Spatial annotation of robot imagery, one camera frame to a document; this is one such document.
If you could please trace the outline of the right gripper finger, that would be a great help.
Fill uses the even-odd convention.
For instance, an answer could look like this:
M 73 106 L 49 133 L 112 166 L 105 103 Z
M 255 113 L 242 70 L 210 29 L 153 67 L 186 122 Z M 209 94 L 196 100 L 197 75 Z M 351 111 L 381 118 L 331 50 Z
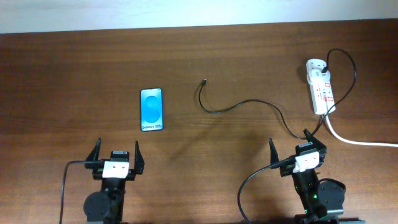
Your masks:
M 306 149 L 316 149 L 318 152 L 326 152 L 327 147 L 320 142 L 317 138 L 315 138 L 308 129 L 304 129 L 305 137 L 308 141 L 307 145 L 305 146 Z
M 269 139 L 269 147 L 270 147 L 270 164 L 276 164 L 279 162 L 279 156 L 272 138 Z

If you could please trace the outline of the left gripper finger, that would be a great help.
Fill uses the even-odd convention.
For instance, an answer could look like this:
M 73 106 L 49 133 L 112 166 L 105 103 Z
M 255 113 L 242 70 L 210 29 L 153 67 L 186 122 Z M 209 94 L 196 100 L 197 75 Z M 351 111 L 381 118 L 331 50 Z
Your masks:
M 135 142 L 135 151 L 134 151 L 134 173 L 136 175 L 142 175 L 144 171 L 145 161 L 139 149 L 138 141 Z
M 100 153 L 100 147 L 101 147 L 101 139 L 98 138 L 93 150 L 86 157 L 85 161 L 86 162 L 96 162 L 96 161 L 98 161 L 99 153 Z

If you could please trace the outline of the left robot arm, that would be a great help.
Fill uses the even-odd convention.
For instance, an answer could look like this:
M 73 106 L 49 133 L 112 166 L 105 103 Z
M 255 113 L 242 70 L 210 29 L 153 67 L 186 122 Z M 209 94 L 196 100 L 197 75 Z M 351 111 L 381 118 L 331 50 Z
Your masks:
M 135 142 L 133 166 L 127 151 L 112 151 L 110 158 L 100 159 L 100 146 L 99 139 L 85 160 L 85 168 L 92 171 L 94 180 L 101 182 L 101 189 L 87 196 L 84 202 L 86 222 L 122 223 L 126 182 L 143 174 L 145 162 L 138 142 Z

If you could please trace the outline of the blue screen Samsung smartphone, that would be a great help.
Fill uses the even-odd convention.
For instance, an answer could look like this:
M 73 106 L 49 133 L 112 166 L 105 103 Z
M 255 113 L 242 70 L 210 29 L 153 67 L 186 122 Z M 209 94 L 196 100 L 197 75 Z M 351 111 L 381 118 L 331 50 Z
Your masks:
M 160 131 L 163 128 L 162 89 L 141 90 L 141 131 Z

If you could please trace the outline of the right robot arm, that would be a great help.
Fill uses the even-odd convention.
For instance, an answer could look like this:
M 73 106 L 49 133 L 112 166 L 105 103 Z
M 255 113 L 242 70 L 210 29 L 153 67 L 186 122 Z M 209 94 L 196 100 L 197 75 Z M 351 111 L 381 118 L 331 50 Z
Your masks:
M 305 210 L 294 216 L 299 224 L 316 223 L 365 223 L 358 218 L 340 218 L 344 213 L 346 186 L 330 178 L 319 179 L 316 168 L 325 160 L 327 147 L 316 137 L 304 130 L 305 144 L 295 147 L 295 154 L 280 160 L 273 141 L 270 139 L 271 169 L 279 169 L 281 177 L 291 176 L 295 191 Z

